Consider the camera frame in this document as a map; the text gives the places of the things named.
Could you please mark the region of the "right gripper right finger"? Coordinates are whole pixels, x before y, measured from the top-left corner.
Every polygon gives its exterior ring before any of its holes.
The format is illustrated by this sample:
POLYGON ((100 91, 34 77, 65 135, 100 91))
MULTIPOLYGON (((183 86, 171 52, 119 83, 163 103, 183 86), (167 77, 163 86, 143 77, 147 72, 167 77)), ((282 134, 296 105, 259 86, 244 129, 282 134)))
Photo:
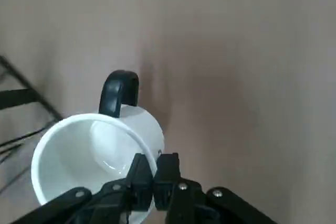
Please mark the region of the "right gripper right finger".
POLYGON ((158 157, 153 179, 156 209, 165 223, 273 223, 257 208, 225 187, 203 192, 200 183, 183 178, 177 153, 158 157))

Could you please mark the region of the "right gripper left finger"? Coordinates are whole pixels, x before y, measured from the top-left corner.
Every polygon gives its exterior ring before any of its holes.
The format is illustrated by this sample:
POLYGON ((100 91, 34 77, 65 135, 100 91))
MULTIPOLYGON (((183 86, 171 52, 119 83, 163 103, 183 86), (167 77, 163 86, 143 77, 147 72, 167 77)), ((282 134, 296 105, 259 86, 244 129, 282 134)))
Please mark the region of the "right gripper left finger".
POLYGON ((151 209, 152 180, 146 156, 135 154, 125 178, 105 183, 96 194, 73 188, 15 223, 129 223, 132 212, 151 209))

